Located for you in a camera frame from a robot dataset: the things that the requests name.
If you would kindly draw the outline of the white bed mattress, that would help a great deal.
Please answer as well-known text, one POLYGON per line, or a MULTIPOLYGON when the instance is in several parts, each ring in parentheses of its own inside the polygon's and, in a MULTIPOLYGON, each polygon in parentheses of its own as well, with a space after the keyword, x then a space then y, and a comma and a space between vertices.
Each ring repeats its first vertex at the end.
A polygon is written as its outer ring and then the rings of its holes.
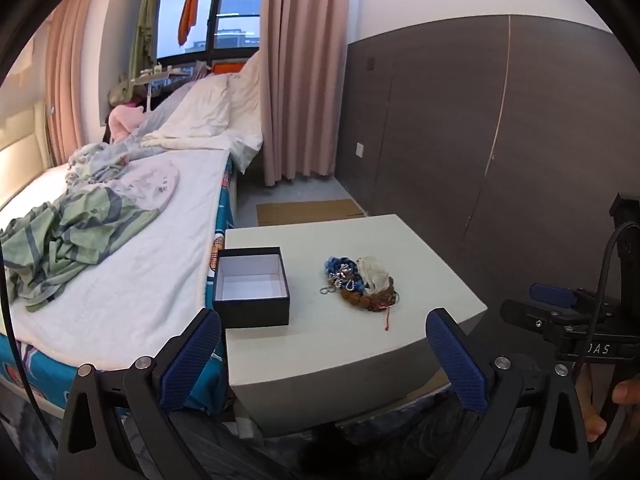
POLYGON ((132 162, 169 162, 178 171, 160 215, 102 263, 79 273, 62 295, 34 312, 11 304, 14 334, 40 406, 66 407, 78 366, 120 370, 155 356, 205 306, 209 257, 230 156, 167 151, 132 162))

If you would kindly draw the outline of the pink curtain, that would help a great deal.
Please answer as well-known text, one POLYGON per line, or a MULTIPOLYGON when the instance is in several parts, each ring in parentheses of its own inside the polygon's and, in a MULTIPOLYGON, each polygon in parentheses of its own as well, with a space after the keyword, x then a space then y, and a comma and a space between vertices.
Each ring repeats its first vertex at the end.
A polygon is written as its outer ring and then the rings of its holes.
POLYGON ((53 162, 81 146, 80 66, 91 0, 63 0, 52 12, 44 68, 44 104, 53 162))
POLYGON ((349 0, 262 0, 265 184, 334 173, 349 0))

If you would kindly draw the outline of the white drying rack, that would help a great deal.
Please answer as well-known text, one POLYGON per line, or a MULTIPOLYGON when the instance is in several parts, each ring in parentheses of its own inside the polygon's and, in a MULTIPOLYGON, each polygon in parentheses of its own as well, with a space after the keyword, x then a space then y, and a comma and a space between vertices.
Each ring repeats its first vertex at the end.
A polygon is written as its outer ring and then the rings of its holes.
POLYGON ((143 87, 145 96, 145 110, 150 112, 152 107, 152 94, 153 87, 156 84, 164 84, 166 81, 172 81, 173 79, 186 78, 190 76, 190 70, 184 67, 155 65, 150 70, 142 70, 139 76, 131 78, 127 77, 126 81, 129 88, 143 87))

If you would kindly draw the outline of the white printed shirt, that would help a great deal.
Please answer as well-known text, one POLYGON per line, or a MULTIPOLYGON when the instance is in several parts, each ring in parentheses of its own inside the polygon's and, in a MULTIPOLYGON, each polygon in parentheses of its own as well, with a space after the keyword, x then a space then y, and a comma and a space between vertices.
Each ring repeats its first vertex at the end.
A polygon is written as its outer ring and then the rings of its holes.
POLYGON ((163 211, 174 195, 180 171, 170 161, 149 162, 127 169, 107 187, 142 210, 163 211))

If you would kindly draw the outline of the green striped blanket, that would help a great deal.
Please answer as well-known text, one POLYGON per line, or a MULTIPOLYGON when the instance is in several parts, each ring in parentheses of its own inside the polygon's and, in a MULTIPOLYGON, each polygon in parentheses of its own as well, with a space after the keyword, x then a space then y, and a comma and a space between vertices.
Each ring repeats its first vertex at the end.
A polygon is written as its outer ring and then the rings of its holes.
POLYGON ((68 192, 32 208, 1 231, 9 300, 35 312, 82 271, 97 266, 151 224, 144 208, 107 185, 68 192))

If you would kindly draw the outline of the white pillow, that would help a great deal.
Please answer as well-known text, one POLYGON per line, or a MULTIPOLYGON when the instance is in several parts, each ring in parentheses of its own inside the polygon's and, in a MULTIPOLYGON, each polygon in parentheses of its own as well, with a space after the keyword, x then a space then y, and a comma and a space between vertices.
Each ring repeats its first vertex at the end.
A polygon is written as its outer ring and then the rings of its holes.
POLYGON ((258 84, 240 73, 199 80, 141 144, 168 150, 258 152, 262 147, 258 84))

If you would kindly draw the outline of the pink curtain right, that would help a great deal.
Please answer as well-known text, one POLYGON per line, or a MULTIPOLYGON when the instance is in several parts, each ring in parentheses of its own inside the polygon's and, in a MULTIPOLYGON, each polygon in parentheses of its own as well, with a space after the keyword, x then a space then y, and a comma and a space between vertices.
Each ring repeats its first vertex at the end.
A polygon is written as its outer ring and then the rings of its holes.
POLYGON ((265 184, 334 173, 349 0, 262 0, 265 184))

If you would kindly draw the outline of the light blue floral quilt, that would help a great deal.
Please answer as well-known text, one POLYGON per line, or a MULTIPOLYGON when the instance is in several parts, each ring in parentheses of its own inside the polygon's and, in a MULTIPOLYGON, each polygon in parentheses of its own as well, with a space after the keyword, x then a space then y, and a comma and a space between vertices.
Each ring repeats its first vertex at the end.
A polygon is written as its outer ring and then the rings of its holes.
POLYGON ((171 114, 177 109, 184 97, 194 86, 194 82, 171 93, 167 99, 152 112, 145 112, 143 124, 130 133, 125 140, 111 144, 108 142, 91 143, 78 148, 68 160, 65 175, 66 188, 81 188, 86 184, 95 184, 115 179, 118 174, 134 160, 162 154, 165 149, 159 146, 143 146, 142 139, 165 125, 171 114))

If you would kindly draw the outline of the pink plush toy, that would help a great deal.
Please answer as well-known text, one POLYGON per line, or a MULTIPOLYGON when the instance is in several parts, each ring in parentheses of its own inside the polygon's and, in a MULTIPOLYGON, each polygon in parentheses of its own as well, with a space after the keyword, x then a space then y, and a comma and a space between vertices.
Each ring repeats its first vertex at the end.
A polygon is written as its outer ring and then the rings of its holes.
POLYGON ((143 124, 145 117, 146 114, 142 106, 116 106, 107 119, 111 133, 111 144, 125 140, 130 133, 143 124))

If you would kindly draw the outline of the pink curtain left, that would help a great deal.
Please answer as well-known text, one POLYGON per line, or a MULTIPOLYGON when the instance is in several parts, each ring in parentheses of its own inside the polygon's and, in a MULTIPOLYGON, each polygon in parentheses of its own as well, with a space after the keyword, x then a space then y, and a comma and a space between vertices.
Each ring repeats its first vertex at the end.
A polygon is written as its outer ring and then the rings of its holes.
POLYGON ((52 12, 44 68, 44 104, 53 162, 81 146, 80 66, 91 0, 63 0, 52 12))

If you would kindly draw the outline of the brown cardboard sheet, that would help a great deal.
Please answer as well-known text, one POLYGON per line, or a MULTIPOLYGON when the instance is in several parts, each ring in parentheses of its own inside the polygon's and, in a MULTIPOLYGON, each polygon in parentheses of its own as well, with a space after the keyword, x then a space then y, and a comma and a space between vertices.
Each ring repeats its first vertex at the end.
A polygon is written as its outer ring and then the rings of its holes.
POLYGON ((258 226, 348 220, 366 215, 353 200, 259 204, 256 210, 258 226))

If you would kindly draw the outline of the teal patterned bed sheet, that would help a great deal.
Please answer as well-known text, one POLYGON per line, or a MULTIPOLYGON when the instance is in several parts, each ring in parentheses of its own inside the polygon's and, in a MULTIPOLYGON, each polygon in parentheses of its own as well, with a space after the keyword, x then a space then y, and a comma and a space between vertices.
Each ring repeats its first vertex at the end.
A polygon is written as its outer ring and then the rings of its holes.
MULTIPOLYGON (((207 278, 204 285, 204 306, 209 309, 213 307, 218 256, 224 249, 227 232, 234 228, 234 201, 234 165, 228 159, 226 166, 224 166, 224 175, 221 178, 212 248, 210 248, 207 278)), ((76 375, 76 368, 51 359, 50 356, 30 344, 21 342, 18 346, 22 352, 23 365, 29 379, 29 385, 39 401, 40 408, 56 418, 61 418, 76 375)), ((217 415, 226 403, 227 389, 227 378, 224 377, 224 346, 220 344, 193 387, 190 398, 186 401, 186 406, 209 415, 217 415)), ((11 391, 21 398, 26 396, 6 337, 1 338, 1 391, 3 393, 11 391)))

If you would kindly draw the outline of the window with dark frame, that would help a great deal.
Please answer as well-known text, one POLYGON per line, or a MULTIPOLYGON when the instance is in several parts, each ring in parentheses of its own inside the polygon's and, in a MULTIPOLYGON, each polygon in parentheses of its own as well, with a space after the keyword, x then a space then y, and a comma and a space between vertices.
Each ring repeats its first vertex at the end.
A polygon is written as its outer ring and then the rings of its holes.
POLYGON ((260 44, 262 0, 198 0, 186 40, 179 26, 186 0, 160 0, 155 33, 157 59, 165 65, 250 58, 260 44))

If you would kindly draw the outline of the black jewelry box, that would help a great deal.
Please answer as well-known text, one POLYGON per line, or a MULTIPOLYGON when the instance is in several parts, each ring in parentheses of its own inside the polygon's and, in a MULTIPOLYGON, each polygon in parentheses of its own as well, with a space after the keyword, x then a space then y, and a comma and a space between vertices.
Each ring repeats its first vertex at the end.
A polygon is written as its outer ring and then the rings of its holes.
POLYGON ((226 330, 287 326, 291 294, 279 247, 224 249, 213 308, 226 330))

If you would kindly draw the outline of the orange hanging garment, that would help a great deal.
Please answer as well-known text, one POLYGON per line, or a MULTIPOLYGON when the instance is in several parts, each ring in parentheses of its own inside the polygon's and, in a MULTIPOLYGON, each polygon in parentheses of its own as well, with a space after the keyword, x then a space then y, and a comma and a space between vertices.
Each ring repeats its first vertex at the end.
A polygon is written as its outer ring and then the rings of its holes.
POLYGON ((182 47, 190 34, 191 28, 198 19, 198 0, 184 0, 178 26, 178 46, 182 47))

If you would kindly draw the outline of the green hanging garment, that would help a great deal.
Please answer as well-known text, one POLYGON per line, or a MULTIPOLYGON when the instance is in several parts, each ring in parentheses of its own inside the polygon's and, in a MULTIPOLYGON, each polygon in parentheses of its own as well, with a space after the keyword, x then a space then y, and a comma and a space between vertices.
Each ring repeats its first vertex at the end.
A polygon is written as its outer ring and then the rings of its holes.
POLYGON ((156 64, 157 14, 158 0, 141 0, 130 50, 130 79, 136 79, 142 70, 152 68, 156 64))

